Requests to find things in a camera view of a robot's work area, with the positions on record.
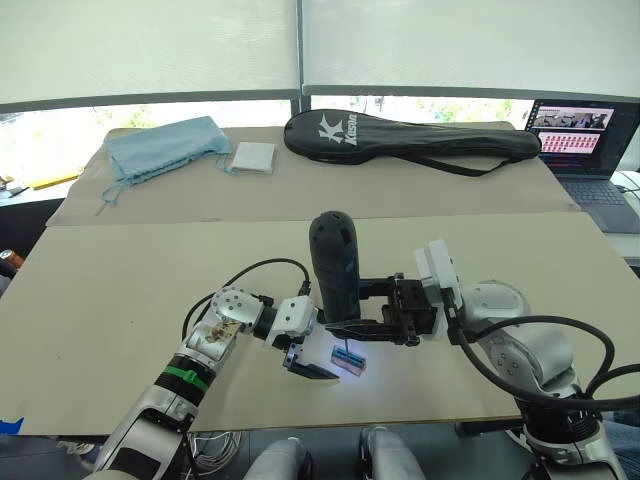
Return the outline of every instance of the yellow object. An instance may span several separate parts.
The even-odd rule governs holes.
[[[30,182],[26,182],[25,185],[27,187],[31,187],[34,190],[40,190],[41,188],[51,187],[53,185],[57,185],[58,183],[68,182],[69,180],[75,180],[78,178],[80,174],[78,172],[73,173],[65,173],[63,175],[58,175],[56,177],[45,177],[37,180],[31,180]]]

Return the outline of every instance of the laptop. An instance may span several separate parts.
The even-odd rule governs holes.
[[[605,233],[640,233],[640,218],[610,182],[640,122],[640,103],[536,100],[526,130],[540,159]]]

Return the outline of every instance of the robot leg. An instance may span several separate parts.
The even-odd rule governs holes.
[[[426,480],[411,450],[385,427],[362,431],[360,461],[365,479]]]
[[[278,440],[260,454],[244,480],[301,480],[311,474],[311,456],[295,437]]]

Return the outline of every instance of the laptop screen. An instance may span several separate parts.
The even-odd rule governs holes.
[[[559,177],[610,178],[640,122],[640,104],[536,100],[526,130]]]

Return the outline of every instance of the beige board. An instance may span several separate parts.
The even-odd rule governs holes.
[[[513,128],[507,122],[452,125]],[[224,131],[234,151],[241,141],[274,143],[273,174],[232,176],[207,157],[126,188],[113,206],[101,199],[114,183],[103,146],[48,225],[310,220],[331,209],[354,218],[580,210],[537,157],[469,178],[392,157],[358,166],[313,162],[285,147],[281,127]],[[498,163],[489,157],[448,161],[483,169]]]
[[[0,418],[24,416],[23,434],[106,434],[178,346],[189,307],[247,265],[286,256],[311,269],[308,222],[215,222],[49,228],[0,299]],[[417,277],[413,252],[443,238],[465,283],[499,279],[538,314],[605,330],[615,365],[638,361],[640,281],[586,214],[473,215],[356,221],[361,275]],[[300,273],[272,265],[239,285],[278,300]],[[319,301],[317,286],[313,297]],[[380,318],[367,303],[363,315]],[[568,331],[583,383],[598,342]],[[327,358],[330,346],[327,345]],[[194,429],[442,421],[513,416],[458,347],[352,342],[360,378],[312,381],[287,373],[283,355],[242,336],[201,404]],[[603,394],[637,390],[632,377]]]

